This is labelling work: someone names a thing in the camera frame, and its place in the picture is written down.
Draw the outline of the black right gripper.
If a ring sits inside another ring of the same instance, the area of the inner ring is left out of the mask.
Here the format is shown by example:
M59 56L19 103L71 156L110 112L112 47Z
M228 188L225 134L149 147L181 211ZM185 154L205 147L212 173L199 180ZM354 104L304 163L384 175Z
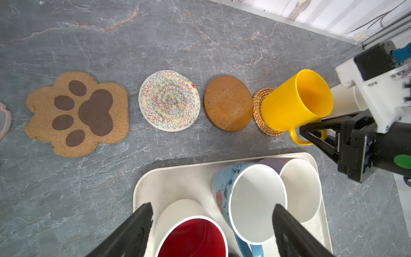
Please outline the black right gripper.
M369 110L310 123L301 126L299 132L338 161L338 171L349 179L363 183L371 175L370 148L376 138L376 123Z

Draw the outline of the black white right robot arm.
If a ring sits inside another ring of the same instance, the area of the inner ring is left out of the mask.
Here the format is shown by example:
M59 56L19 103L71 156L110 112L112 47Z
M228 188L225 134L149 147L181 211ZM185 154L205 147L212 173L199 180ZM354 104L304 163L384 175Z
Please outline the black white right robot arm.
M300 135L318 147L349 179L363 183L377 169L411 176L411 125L394 122L377 131L371 112L327 118L299 128Z

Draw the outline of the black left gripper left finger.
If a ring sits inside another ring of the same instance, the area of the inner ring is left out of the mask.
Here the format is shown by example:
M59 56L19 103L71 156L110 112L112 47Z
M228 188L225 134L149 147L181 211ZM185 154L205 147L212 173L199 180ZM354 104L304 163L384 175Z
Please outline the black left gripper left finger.
M153 225L150 202L142 204L89 257L143 257Z

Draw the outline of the cork paw print coaster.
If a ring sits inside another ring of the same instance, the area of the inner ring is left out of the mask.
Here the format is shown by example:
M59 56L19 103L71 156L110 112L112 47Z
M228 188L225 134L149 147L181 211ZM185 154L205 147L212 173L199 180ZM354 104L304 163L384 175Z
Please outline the cork paw print coaster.
M52 86L27 97L34 114L25 127L31 139L49 142L55 154L81 157L100 143L117 143L129 133L128 94L121 85L98 83L83 72L59 76Z

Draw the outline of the white grey round coaster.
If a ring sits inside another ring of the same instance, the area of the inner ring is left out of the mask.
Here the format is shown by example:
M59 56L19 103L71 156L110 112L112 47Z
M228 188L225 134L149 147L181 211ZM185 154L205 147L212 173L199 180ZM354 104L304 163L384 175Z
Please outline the white grey round coaster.
M189 128L197 120L201 109L195 85L172 70L150 75L140 87L138 101L145 120L167 132Z

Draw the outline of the woven rattan round coaster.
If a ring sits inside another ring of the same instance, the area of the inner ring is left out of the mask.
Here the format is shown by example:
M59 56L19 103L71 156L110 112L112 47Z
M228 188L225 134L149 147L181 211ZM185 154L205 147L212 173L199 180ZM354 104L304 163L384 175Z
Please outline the woven rattan round coaster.
M263 88L256 92L253 96L253 105L254 105L254 110L253 110L253 119L255 123L257 124L258 128L266 135L269 135L271 137L278 137L284 134L284 132L279 132L271 129L270 127L267 126L267 124L264 122L262 115L261 115L261 104L263 100L274 91L273 88Z

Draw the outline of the brown round wooden coaster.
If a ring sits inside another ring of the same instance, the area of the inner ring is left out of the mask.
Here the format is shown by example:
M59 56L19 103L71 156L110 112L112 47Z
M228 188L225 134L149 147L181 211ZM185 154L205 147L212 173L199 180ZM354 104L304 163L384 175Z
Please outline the brown round wooden coaster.
M220 76L207 87L204 112L216 128L226 132L243 130L253 116L253 98L246 85L232 76Z

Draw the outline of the red inside white mug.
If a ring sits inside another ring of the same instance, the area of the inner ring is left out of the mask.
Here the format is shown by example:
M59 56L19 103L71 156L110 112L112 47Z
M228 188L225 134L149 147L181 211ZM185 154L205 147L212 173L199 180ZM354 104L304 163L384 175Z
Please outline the red inside white mug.
M222 228L196 201L178 200L159 216L154 230L155 257L227 257Z

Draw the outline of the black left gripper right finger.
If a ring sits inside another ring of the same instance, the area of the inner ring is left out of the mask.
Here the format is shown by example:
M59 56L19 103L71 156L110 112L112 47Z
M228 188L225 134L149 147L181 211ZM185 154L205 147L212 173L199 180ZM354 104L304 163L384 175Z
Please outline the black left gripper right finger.
M272 221L281 257L333 256L282 205L275 206Z

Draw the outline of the pink flower shaped coaster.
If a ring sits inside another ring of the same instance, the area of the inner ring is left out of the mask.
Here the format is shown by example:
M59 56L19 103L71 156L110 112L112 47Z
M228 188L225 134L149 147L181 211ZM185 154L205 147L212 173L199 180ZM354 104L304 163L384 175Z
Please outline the pink flower shaped coaster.
M11 116L11 112L7 110L5 104L1 102L0 106L1 106L0 141L2 141L10 128L12 116Z

